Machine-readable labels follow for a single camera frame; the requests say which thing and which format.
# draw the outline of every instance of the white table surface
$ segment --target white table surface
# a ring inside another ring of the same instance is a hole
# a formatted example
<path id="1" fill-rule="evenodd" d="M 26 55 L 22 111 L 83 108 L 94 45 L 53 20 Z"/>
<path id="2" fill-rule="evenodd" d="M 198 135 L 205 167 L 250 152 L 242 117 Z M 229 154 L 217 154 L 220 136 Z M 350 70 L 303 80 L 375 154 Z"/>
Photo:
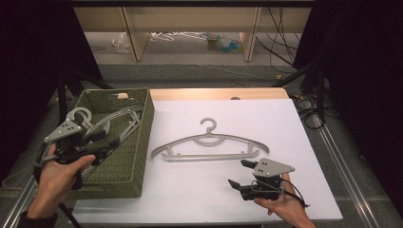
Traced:
<path id="1" fill-rule="evenodd" d="M 168 162 L 151 151 L 166 143 L 206 132 L 216 120 L 215 134 L 228 134 L 265 143 L 249 161 L 268 158 L 296 168 L 290 174 L 313 220 L 342 219 L 335 198 L 294 108 L 292 100 L 160 101 L 154 102 L 155 116 L 148 146 L 143 195 L 137 199 L 78 200 L 73 215 L 82 224 L 138 226 L 254 224 L 281 220 L 251 200 L 244 201 L 228 179 L 249 185 L 252 169 L 239 160 Z M 205 148 L 187 143 L 173 147 L 178 153 L 240 153 L 240 142 L 225 142 Z"/>

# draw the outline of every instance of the hand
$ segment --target hand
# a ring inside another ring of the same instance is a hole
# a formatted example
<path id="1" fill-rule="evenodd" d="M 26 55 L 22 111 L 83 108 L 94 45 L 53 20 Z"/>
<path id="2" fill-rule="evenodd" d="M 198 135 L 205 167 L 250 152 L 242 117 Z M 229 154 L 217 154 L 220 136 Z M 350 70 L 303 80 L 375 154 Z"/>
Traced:
<path id="1" fill-rule="evenodd" d="M 55 149 L 56 146 L 51 145 L 48 154 L 52 155 Z M 28 209 L 27 217 L 31 219 L 52 217 L 57 207 L 66 200 L 68 191 L 76 181 L 75 174 L 94 160 L 94 155 L 87 155 L 71 164 L 48 161 L 42 170 L 38 192 Z"/>
<path id="2" fill-rule="evenodd" d="M 290 180 L 290 176 L 288 174 L 283 174 L 282 178 L 288 181 Z M 285 183 L 284 189 L 292 194 L 296 193 L 293 186 L 288 182 Z M 295 227 L 315 227 L 315 225 L 308 218 L 308 215 L 300 202 L 293 197 L 283 194 L 277 200 L 256 198 L 254 201 L 256 204 L 267 208 L 267 215 L 269 216 L 271 216 L 274 212 L 280 218 Z"/>

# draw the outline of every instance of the sleeve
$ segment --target sleeve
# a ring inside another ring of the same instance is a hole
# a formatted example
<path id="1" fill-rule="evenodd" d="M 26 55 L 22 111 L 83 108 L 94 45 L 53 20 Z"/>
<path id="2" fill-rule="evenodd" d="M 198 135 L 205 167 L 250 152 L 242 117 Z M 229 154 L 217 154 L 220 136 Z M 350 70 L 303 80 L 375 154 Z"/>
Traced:
<path id="1" fill-rule="evenodd" d="M 20 215 L 20 222 L 18 228 L 41 227 L 53 228 L 57 219 L 57 214 L 50 218 L 27 218 L 27 212 Z"/>

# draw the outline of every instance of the gray plastic hanger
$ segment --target gray plastic hanger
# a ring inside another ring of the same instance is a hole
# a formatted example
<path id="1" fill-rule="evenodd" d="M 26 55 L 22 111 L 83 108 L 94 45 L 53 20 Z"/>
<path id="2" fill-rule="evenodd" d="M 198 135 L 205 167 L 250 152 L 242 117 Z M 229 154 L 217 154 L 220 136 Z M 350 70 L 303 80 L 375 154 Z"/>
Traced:
<path id="1" fill-rule="evenodd" d="M 163 158 L 169 162 L 197 162 L 197 161 L 218 161 L 218 160 L 236 160 L 236 159 L 249 159 L 256 157 L 257 154 L 259 153 L 259 150 L 257 149 L 256 151 L 253 151 L 253 148 L 259 148 L 266 153 L 269 153 L 269 147 L 267 145 L 261 143 L 261 142 L 256 142 L 253 140 L 248 140 L 242 137 L 238 136 L 232 136 L 232 135 L 223 135 L 223 134 L 213 134 L 211 131 L 216 128 L 217 123 L 214 119 L 212 118 L 204 118 L 201 120 L 201 124 L 204 124 L 204 122 L 209 121 L 213 123 L 213 126 L 207 127 L 207 133 L 203 135 L 196 135 L 196 136 L 190 136 L 186 137 L 180 140 L 176 140 L 174 142 L 170 142 L 164 145 L 161 145 L 157 148 L 155 148 L 151 152 L 151 158 L 153 159 L 157 154 L 160 152 L 166 150 L 166 154 L 162 154 Z M 211 140 L 211 139 L 216 139 L 213 142 L 206 142 L 204 140 Z M 172 147 L 181 143 L 186 143 L 186 142 L 195 142 L 201 146 L 204 147 L 213 147 L 216 145 L 219 145 L 220 143 L 230 140 L 230 141 L 236 141 L 236 142 L 241 142 L 245 143 L 247 145 L 247 152 L 240 152 L 239 154 L 209 154 L 209 155 L 183 155 L 183 154 L 175 154 L 172 151 Z"/>

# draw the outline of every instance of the storage basket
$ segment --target storage basket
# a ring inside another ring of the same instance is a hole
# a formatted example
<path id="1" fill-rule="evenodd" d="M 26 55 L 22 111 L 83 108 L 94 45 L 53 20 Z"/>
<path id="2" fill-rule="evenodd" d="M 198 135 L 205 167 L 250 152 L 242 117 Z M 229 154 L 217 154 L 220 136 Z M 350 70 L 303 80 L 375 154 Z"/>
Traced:
<path id="1" fill-rule="evenodd" d="M 142 195 L 145 160 L 154 105 L 148 88 L 88 89 L 81 94 L 76 107 L 85 107 L 93 124 L 122 108 L 143 105 L 140 126 L 115 149 L 86 179 L 83 188 L 70 191 L 69 200 L 138 198 Z M 116 139 L 128 126 L 129 115 L 110 122 L 106 141 Z"/>

